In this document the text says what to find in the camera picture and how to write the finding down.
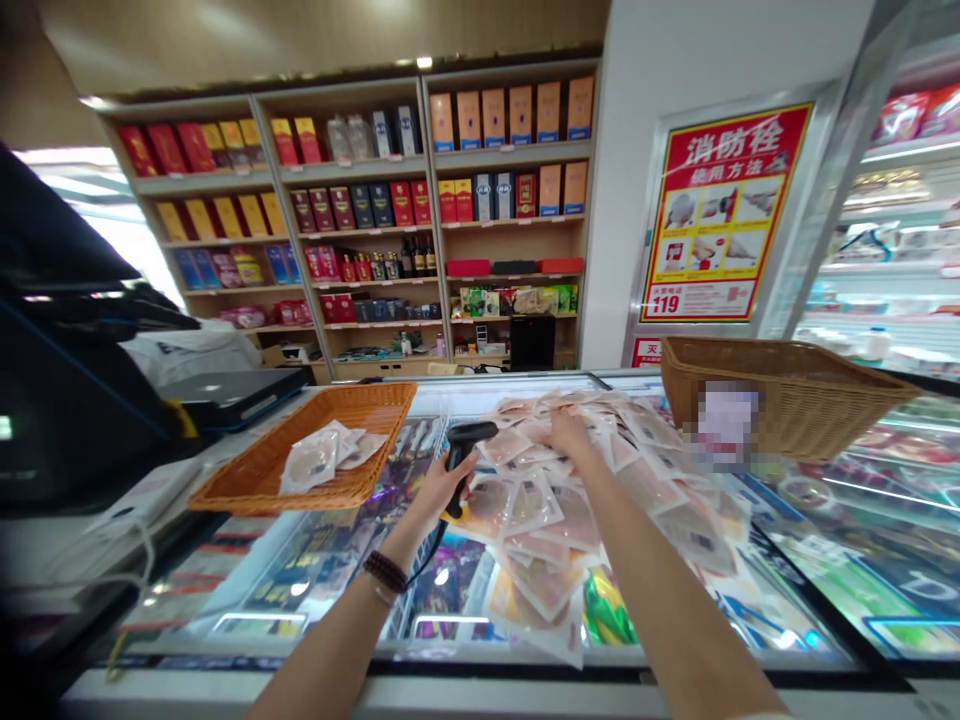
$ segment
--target shelving unit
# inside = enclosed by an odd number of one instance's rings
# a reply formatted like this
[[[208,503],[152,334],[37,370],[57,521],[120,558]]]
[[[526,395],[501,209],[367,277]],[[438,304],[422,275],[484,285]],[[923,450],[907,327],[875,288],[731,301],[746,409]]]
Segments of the shelving unit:
[[[282,300],[305,300],[314,318],[314,324],[285,326],[270,323],[261,328],[244,329],[241,332],[258,346],[268,346],[281,341],[303,342],[315,336],[323,350],[326,361],[311,363],[319,381],[329,382],[336,379],[355,379],[369,374],[387,373],[393,375],[425,374],[428,361],[438,358],[431,354],[408,358],[389,358],[371,361],[338,362],[336,358],[351,348],[389,346],[394,336],[402,330],[420,331],[426,345],[432,345],[435,331],[446,337],[446,360],[489,361],[507,360],[505,355],[456,356],[454,357],[455,334],[463,333],[469,321],[451,322],[450,297],[457,295],[459,288],[467,283],[479,282],[486,285],[510,284],[544,286],[551,284],[579,285],[581,274],[521,273],[509,275],[489,274],[463,278],[446,276],[446,262],[451,259],[470,257],[488,257],[491,261],[528,259],[540,260],[550,257],[586,257],[587,227],[589,205],[584,214],[560,215],[556,217],[533,217],[522,219],[504,219],[492,222],[445,223],[441,225],[439,213],[438,182],[443,179],[472,177],[481,171],[511,172],[533,171],[548,164],[565,164],[576,161],[592,161],[594,155],[593,137],[586,140],[565,141],[566,128],[561,126],[559,142],[532,145],[507,145],[496,149],[472,150],[466,152],[437,153],[432,145],[430,131],[430,112],[427,96],[433,92],[455,93],[464,90],[482,90],[487,87],[510,87],[518,85],[536,86],[540,83],[561,81],[564,91],[561,97],[565,115],[567,103],[567,83],[571,79],[592,76],[594,78],[594,107],[592,115],[592,133],[595,134],[597,122],[597,81],[599,60],[577,60],[541,65],[500,68],[493,70],[471,71],[447,75],[411,76],[391,80],[361,83],[331,84],[322,87],[284,90],[251,95],[233,95],[187,101],[174,101],[140,105],[127,105],[106,109],[101,112],[101,120],[110,138],[111,145],[120,165],[130,180],[133,193],[147,218],[147,223],[157,238],[188,311],[197,317],[218,317],[221,311],[246,306],[257,306],[269,316],[275,303]],[[272,122],[274,119],[287,119],[291,128],[295,118],[309,117],[313,120],[318,142],[325,145],[327,120],[336,115],[344,117],[360,114],[368,122],[373,111],[390,110],[400,105],[409,106],[418,123],[419,141],[422,153],[393,154],[385,158],[355,160],[351,162],[332,162],[323,155],[322,162],[302,162],[304,155],[300,141],[295,140],[296,152],[300,163],[284,165],[281,162],[276,144]],[[127,149],[124,146],[120,130],[125,126],[143,128],[153,123],[176,125],[181,122],[219,123],[228,120],[252,118],[262,143],[265,164],[256,167],[238,169],[221,167],[217,172],[166,174],[157,177],[138,177]],[[592,163],[588,169],[588,187],[592,183]],[[326,230],[310,232],[301,229],[298,214],[290,192],[369,185],[376,182],[423,180],[429,190],[430,223],[419,223],[406,227],[380,227],[352,230]],[[222,237],[206,236],[203,239],[185,241],[171,237],[164,224],[158,203],[176,203],[182,205],[188,199],[203,200],[210,212],[214,212],[214,198],[240,195],[274,193],[282,219],[282,232],[274,232],[261,237]],[[402,243],[410,239],[421,242],[432,241],[437,260],[437,274],[433,277],[401,278],[366,282],[327,281],[314,279],[310,274],[310,263],[305,251],[318,246],[333,246],[351,255],[356,252],[365,254],[398,252]],[[271,245],[290,246],[287,263],[296,265],[301,282],[297,284],[279,284],[274,282],[267,250]],[[182,250],[204,250],[211,256],[218,252],[229,253],[232,248],[242,246],[257,261],[263,273],[264,284],[242,288],[188,287],[178,265],[178,252]],[[327,323],[322,312],[320,296],[343,294],[352,291],[368,293],[371,299],[398,298],[410,305],[429,305],[437,303],[441,317],[429,320],[397,320],[390,322],[352,322]],[[582,289],[579,301],[583,302]],[[578,356],[577,346],[580,337],[579,317],[582,313],[569,313],[558,316],[557,323],[557,366],[574,364]],[[476,318],[476,322],[489,321],[502,325],[509,320],[507,316],[497,318]]]

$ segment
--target red poster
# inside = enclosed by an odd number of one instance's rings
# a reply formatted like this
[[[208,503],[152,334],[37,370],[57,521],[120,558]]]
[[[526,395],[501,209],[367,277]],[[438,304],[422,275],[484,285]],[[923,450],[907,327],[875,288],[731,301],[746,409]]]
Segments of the red poster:
[[[812,109],[670,133],[641,322],[750,319]]]

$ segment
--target orange plastic basket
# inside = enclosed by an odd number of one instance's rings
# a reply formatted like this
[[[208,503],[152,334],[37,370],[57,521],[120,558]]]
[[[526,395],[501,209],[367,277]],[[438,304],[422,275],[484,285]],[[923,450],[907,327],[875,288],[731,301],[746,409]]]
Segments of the orange plastic basket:
[[[359,507],[373,494],[416,394],[413,382],[351,385],[319,392],[214,473],[187,507],[237,515]],[[277,495],[290,446],[332,420],[387,435],[387,441],[360,467],[338,470],[333,480],[305,495]]]

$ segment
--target liquor bottle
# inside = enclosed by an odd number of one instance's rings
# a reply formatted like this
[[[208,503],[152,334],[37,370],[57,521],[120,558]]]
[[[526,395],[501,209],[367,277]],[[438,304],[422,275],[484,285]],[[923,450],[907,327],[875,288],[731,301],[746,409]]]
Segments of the liquor bottle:
[[[413,267],[416,270],[417,277],[427,276],[427,256],[416,238],[413,239]]]
[[[403,276],[405,278],[417,276],[413,269],[413,257],[406,238],[403,239],[403,248],[400,250],[400,262],[403,265]]]
[[[437,256],[433,252],[433,238],[427,238],[427,275],[430,277],[437,276]]]

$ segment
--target red gift box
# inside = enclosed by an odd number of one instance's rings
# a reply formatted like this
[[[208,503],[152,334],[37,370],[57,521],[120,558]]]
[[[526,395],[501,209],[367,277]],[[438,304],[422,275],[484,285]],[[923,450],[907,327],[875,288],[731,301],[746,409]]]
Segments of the red gift box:
[[[583,272],[583,258],[544,258],[537,261],[537,272],[579,275]]]
[[[448,260],[447,275],[450,277],[477,277],[490,274],[490,261]]]

